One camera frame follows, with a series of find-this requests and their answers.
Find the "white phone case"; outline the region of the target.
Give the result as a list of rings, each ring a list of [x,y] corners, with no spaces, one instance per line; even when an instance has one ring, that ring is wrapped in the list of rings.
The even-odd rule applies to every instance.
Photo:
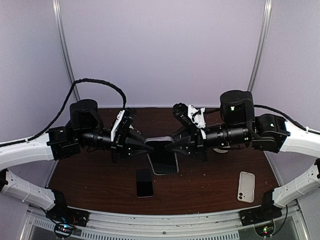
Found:
[[[253,203],[255,199],[255,175],[241,171],[239,174],[237,200],[244,203]]]

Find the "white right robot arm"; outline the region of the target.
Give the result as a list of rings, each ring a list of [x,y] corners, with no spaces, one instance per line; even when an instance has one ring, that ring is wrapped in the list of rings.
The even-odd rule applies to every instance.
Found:
[[[192,158],[207,159],[208,149],[230,150],[245,145],[254,150],[292,152],[320,157],[320,133],[266,106],[271,114],[255,115],[256,105],[249,91],[229,90],[220,96],[220,124],[207,126],[206,109],[177,103],[174,117],[182,127],[172,134],[165,149]]]

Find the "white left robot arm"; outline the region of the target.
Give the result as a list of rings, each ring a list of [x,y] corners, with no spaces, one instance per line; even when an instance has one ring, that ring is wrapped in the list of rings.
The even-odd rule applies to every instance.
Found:
[[[20,139],[0,145],[0,192],[40,207],[61,222],[72,218],[64,194],[42,188],[17,175],[9,168],[37,161],[57,161],[81,153],[84,148],[111,152],[113,162],[153,152],[145,138],[133,127],[137,114],[133,108],[121,110],[111,129],[104,127],[93,99],[84,99],[69,107],[70,120],[66,126],[46,130],[34,139]]]

